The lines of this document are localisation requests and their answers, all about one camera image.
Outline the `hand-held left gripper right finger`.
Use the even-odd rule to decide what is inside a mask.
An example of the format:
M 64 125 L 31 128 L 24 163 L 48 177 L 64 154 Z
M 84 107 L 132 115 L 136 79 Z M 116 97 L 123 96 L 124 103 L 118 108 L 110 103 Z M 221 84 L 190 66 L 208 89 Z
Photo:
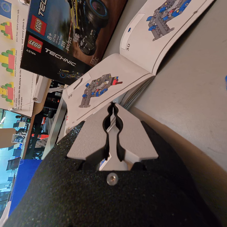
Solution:
M 158 158 L 141 121 L 129 111 L 114 104 L 117 134 L 117 156 L 120 161 L 141 162 Z

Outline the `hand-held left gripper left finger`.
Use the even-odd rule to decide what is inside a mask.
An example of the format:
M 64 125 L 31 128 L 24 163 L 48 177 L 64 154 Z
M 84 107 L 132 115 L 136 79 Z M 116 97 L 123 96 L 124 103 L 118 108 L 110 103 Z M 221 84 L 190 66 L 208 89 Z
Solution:
M 109 103 L 89 116 L 71 146 L 67 157 L 72 159 L 107 159 L 109 135 L 107 129 L 113 114 L 114 103 Z

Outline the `lego instruction booklet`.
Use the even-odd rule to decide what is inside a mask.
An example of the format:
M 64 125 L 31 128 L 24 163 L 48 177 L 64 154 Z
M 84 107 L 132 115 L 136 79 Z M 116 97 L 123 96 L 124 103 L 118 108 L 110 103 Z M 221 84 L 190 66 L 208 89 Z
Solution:
M 126 27 L 120 53 L 112 54 L 63 91 L 65 135 L 138 84 L 157 74 L 177 39 L 213 0 L 148 0 Z

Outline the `lego set cardboard box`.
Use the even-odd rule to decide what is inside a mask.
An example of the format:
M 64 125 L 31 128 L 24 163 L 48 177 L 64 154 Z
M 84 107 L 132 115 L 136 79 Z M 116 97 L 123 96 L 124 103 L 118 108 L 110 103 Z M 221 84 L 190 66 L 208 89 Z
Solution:
M 20 67 L 71 85 L 98 64 L 127 0 L 31 0 Z

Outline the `blue plastic bin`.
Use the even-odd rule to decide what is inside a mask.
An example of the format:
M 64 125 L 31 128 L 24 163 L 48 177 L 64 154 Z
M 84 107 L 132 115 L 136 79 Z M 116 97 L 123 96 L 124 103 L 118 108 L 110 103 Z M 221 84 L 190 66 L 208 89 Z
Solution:
M 11 195 L 11 205 L 9 210 L 9 216 L 12 214 L 14 209 L 18 206 L 21 199 L 23 198 L 34 173 L 41 164 L 42 160 L 36 159 L 22 159 L 19 162 L 19 167 L 15 179 L 15 185 Z

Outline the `printed brick instruction poster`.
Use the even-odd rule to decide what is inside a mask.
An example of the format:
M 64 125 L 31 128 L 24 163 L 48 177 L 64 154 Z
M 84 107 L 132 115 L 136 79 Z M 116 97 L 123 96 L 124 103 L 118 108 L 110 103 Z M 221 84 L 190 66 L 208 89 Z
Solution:
M 0 108 L 31 117 L 37 75 L 20 68 L 28 6 L 0 1 Z

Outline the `white metal frame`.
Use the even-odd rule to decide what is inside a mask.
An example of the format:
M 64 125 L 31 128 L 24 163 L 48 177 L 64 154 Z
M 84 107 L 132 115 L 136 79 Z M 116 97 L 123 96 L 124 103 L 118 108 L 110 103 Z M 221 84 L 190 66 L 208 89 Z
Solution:
M 45 146 L 45 149 L 41 158 L 42 160 L 46 157 L 46 155 L 50 152 L 50 150 L 54 147 L 54 145 L 64 137 L 66 115 L 67 115 L 67 104 L 65 103 L 64 99 L 61 98 L 54 121 L 53 121 L 53 125 L 50 130 L 47 144 Z

